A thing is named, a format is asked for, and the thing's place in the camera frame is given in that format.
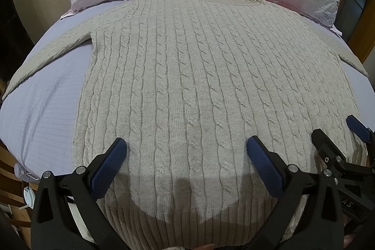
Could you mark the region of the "white plastic item bedside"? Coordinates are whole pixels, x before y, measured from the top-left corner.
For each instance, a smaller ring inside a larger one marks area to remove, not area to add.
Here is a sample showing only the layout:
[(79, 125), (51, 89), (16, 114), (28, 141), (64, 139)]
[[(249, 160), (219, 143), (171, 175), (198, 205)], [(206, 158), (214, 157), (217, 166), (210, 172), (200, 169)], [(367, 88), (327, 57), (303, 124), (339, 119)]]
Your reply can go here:
[[(14, 165), (14, 171), (15, 176), (25, 183), (33, 183), (38, 185), (40, 182), (39, 177), (33, 175), (31, 172), (28, 172), (28, 170), (26, 170), (19, 163), (16, 163)], [(23, 188), (23, 199), (25, 200), (25, 204), (21, 206), (19, 210), (23, 210), (26, 208), (34, 208), (36, 194), (30, 186), (26, 186)]]

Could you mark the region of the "wooden glass-panel door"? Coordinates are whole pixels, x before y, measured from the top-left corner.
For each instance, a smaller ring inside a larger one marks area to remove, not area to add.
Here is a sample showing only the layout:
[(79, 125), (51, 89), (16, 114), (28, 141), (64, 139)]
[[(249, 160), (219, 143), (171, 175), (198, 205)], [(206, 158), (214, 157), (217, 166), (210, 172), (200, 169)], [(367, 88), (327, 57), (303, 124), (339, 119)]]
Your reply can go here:
[(335, 26), (364, 63), (374, 48), (374, 0), (340, 0)]

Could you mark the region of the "beige cable-knit sweater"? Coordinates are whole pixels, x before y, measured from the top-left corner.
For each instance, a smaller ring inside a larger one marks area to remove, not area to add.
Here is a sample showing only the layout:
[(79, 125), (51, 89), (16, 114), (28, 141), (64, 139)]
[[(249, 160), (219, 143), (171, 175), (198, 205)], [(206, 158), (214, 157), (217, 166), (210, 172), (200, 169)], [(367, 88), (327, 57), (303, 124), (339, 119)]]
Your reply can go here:
[(299, 14), (265, 0), (130, 0), (63, 33), (30, 57), (6, 97), (84, 42), (92, 54), (78, 99), (72, 169), (116, 138), (128, 156), (98, 204), (132, 249), (237, 246), (272, 199), (245, 152), (258, 136), (287, 163), (317, 172), (323, 130), (351, 162), (365, 148), (341, 62), (347, 49)]

